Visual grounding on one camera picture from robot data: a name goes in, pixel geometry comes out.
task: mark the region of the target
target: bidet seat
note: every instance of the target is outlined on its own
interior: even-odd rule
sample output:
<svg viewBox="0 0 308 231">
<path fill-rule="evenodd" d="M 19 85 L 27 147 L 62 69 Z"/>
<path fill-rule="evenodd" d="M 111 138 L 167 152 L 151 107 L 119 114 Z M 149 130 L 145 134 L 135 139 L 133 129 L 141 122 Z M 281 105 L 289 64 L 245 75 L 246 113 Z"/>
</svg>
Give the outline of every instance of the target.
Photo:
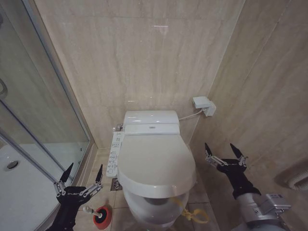
<svg viewBox="0 0 308 231">
<path fill-rule="evenodd" d="M 194 158 L 179 134 L 125 136 L 117 164 L 123 188 L 142 197 L 182 195 L 196 182 Z"/>
</svg>

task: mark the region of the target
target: yellow strap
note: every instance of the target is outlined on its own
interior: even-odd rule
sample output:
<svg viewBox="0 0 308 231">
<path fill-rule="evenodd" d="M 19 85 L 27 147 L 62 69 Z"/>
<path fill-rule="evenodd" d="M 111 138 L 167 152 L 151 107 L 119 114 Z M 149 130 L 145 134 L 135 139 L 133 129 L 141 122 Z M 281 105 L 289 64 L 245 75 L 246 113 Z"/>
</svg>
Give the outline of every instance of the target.
<svg viewBox="0 0 308 231">
<path fill-rule="evenodd" d="M 191 220 L 191 219 L 192 219 L 192 220 L 194 220 L 195 222 L 200 223 L 200 224 L 207 224 L 207 223 L 209 222 L 210 219 L 208 218 L 208 215 L 207 215 L 207 213 L 206 213 L 204 210 L 198 208 L 198 209 L 195 209 L 195 210 L 193 211 L 193 213 L 190 213 L 190 212 L 184 207 L 184 205 L 182 204 L 182 201 L 180 201 L 178 198 L 172 197 L 171 199 L 172 199 L 172 201 L 173 201 L 174 203 L 178 204 L 180 207 L 183 208 L 182 216 L 186 217 L 187 220 Z M 203 216 L 203 217 L 205 218 L 205 220 L 200 220 L 200 219 L 198 219 L 198 218 L 196 217 L 196 215 L 198 215 L 198 214 L 200 214 L 201 216 Z"/>
</svg>

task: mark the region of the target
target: toilet plunger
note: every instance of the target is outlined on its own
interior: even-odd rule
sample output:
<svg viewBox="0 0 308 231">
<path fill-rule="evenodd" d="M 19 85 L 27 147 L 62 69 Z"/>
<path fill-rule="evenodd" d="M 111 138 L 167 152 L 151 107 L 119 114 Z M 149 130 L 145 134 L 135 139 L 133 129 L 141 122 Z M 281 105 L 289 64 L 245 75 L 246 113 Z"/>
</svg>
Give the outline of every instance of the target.
<svg viewBox="0 0 308 231">
<path fill-rule="evenodd" d="M 93 222 L 99 230 L 106 229 L 111 223 L 112 212 L 107 205 L 99 207 L 96 211 L 89 206 L 84 206 L 82 210 L 94 215 Z"/>
</svg>

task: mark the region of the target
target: wall outlet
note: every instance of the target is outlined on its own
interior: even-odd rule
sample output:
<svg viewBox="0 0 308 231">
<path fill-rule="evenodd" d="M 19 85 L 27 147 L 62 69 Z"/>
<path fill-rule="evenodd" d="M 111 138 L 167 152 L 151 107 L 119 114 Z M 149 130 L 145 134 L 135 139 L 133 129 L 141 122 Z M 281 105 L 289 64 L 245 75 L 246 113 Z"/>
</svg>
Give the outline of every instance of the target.
<svg viewBox="0 0 308 231">
<path fill-rule="evenodd" d="M 205 116 L 213 116 L 216 111 L 215 104 L 205 96 L 193 97 L 193 104 L 196 109 L 203 108 Z"/>
</svg>

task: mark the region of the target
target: plunger handle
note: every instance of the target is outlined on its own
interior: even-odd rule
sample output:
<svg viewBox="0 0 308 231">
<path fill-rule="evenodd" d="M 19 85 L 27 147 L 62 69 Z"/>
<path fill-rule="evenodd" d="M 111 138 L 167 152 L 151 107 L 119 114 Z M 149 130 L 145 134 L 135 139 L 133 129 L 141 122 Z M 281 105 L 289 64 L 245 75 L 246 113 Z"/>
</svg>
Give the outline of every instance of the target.
<svg viewBox="0 0 308 231">
<path fill-rule="evenodd" d="M 86 213 L 93 214 L 97 216 L 98 218 L 102 218 L 103 216 L 101 213 L 96 212 L 94 209 L 90 208 L 89 206 L 84 206 L 82 210 Z"/>
</svg>

